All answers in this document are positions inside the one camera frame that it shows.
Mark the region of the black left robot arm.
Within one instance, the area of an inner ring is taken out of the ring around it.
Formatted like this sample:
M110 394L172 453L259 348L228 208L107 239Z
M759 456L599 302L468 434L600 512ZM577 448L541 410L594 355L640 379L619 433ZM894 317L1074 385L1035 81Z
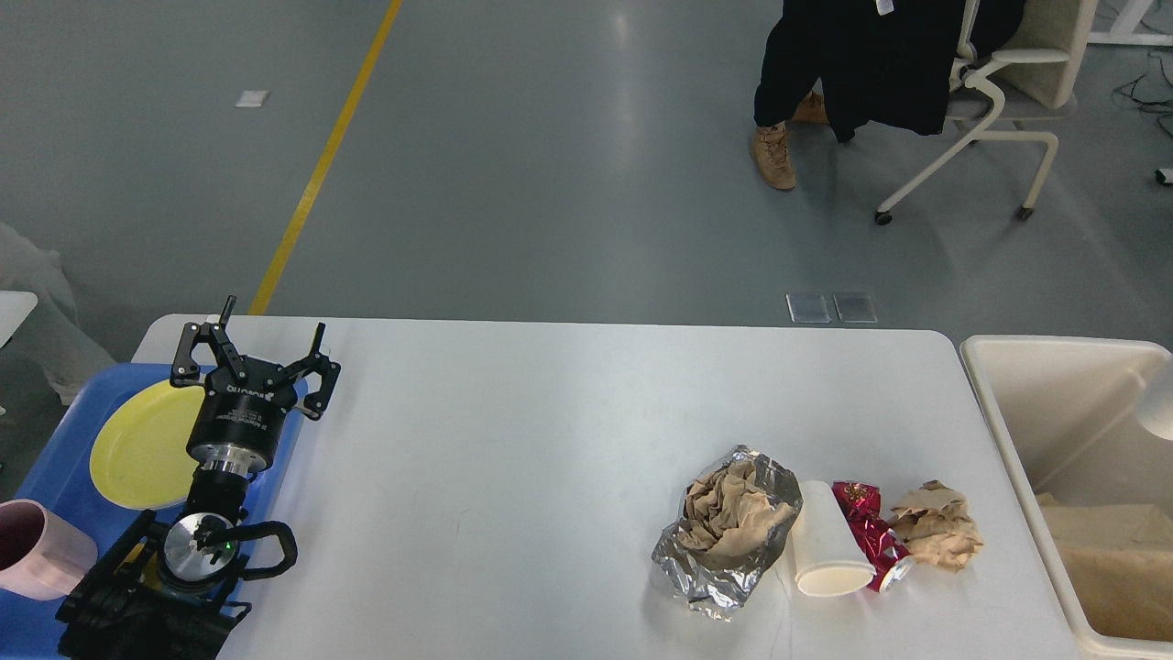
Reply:
M232 599L238 581L293 569L293 531L248 522L248 489L277 463L290 413L323 417L341 368L323 351L323 324L290 365L239 354L226 331L235 304L229 295L217 319L181 331L172 358L172 388L203 393L187 438L187 501L171 522L138 513L66 597L59 655L213 659L252 608Z

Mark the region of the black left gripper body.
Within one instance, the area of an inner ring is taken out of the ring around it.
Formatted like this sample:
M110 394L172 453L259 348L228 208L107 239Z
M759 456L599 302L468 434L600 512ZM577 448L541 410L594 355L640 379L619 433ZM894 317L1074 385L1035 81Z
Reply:
M246 472L263 472L274 464L282 426L297 402L297 389L253 392L235 385L209 390L194 419L187 453L206 469L213 461L235 461Z

